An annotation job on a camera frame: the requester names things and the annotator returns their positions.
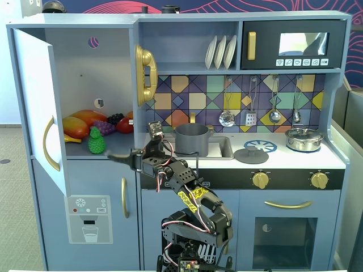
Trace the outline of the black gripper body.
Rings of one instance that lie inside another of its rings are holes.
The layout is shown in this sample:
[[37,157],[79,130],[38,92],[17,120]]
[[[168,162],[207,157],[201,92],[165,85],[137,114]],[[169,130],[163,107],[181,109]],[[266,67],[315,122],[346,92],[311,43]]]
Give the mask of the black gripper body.
[[157,173],[164,168],[170,159],[163,149],[163,140],[161,138],[151,140],[146,147],[134,150],[135,170],[150,177],[156,177]]

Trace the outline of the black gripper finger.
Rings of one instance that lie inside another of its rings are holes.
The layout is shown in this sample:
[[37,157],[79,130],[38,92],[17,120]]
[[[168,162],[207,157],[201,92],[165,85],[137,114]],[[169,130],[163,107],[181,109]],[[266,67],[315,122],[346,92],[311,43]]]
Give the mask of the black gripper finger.
[[142,156],[143,150],[131,150],[129,154],[112,154],[108,153],[107,158],[113,161],[132,161],[137,156]]
[[133,158],[113,158],[113,161],[121,164],[128,165],[131,170],[135,170],[136,166]]

